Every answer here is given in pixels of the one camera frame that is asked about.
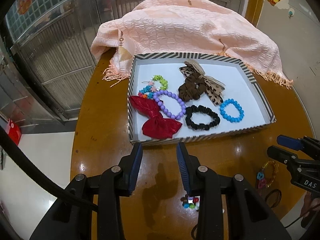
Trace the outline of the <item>person's right hand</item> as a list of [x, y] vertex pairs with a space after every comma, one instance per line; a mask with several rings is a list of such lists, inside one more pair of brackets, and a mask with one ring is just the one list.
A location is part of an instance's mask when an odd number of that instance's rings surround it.
[[304, 203], [300, 212], [300, 216], [303, 218], [308, 217], [308, 210], [317, 205], [319, 205], [319, 198], [313, 198], [311, 192], [307, 192], [304, 196]]

